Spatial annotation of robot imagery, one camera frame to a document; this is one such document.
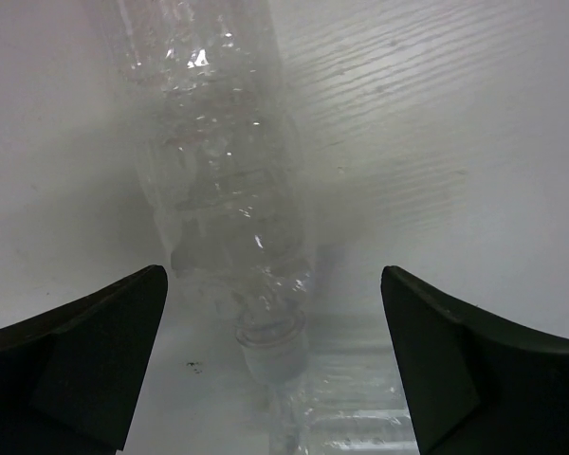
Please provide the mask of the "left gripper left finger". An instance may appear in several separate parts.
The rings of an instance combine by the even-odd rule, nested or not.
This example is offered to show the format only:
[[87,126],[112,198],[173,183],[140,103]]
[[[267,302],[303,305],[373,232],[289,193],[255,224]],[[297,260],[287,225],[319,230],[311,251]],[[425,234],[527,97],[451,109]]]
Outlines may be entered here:
[[0,329],[0,454],[122,451],[167,291],[153,264]]

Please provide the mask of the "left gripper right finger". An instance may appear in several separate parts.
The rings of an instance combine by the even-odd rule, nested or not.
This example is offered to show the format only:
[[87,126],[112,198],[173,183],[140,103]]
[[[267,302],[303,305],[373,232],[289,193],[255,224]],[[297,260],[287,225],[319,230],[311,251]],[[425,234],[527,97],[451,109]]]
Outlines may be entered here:
[[458,300],[398,266],[381,295],[422,454],[569,454],[569,339]]

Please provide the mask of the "clear crushed bottle blue cap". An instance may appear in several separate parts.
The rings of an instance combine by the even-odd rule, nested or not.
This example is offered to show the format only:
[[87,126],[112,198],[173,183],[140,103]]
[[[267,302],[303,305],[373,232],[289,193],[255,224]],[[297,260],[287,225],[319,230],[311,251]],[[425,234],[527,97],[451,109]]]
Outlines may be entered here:
[[233,325],[257,381],[299,376],[312,253],[269,3],[96,7],[176,294]]

